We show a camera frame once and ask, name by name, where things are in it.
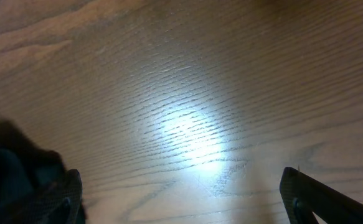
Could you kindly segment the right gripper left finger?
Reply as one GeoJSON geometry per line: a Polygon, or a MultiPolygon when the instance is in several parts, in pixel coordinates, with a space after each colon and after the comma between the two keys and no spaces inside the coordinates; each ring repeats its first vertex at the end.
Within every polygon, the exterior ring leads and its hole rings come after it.
{"type": "Polygon", "coordinates": [[[35,192],[4,207],[1,223],[75,223],[82,199],[82,181],[72,169],[35,192]]]}

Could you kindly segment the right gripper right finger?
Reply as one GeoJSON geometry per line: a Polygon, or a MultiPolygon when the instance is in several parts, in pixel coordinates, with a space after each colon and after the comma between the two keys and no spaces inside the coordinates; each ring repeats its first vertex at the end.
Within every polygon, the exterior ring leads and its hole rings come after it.
{"type": "Polygon", "coordinates": [[[290,223],[363,223],[363,204],[310,176],[285,167],[280,194],[290,223]]]}

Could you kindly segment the black t-shirt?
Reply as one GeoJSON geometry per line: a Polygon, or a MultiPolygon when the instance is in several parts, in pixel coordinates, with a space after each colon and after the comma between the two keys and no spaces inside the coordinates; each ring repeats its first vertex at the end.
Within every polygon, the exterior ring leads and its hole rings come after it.
{"type": "MultiPolygon", "coordinates": [[[[0,211],[66,171],[58,152],[41,149],[14,123],[0,120],[0,211]]],[[[75,224],[86,220],[81,199],[75,224]]]]}

